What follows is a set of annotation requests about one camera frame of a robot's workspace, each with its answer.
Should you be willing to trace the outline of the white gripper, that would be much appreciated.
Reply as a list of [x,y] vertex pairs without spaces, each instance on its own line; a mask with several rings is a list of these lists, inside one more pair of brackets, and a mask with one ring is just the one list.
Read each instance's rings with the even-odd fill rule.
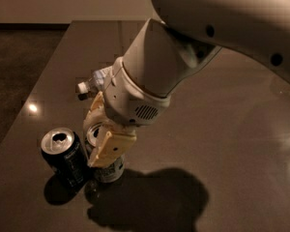
[[89,129],[105,128],[99,130],[88,165],[106,168],[135,143],[134,132],[112,131],[111,120],[125,126],[148,126],[155,123],[169,105],[169,97],[158,98],[140,89],[125,70],[123,58],[117,58],[83,121],[84,134]]

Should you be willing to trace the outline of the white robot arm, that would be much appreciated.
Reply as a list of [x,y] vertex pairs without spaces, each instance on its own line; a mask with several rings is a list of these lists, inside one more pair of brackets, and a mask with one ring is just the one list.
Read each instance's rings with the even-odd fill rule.
[[95,99],[84,121],[97,127],[88,158],[105,168],[153,124],[186,77],[223,47],[243,53],[290,83],[290,0],[151,0],[148,19],[127,52],[79,87]]

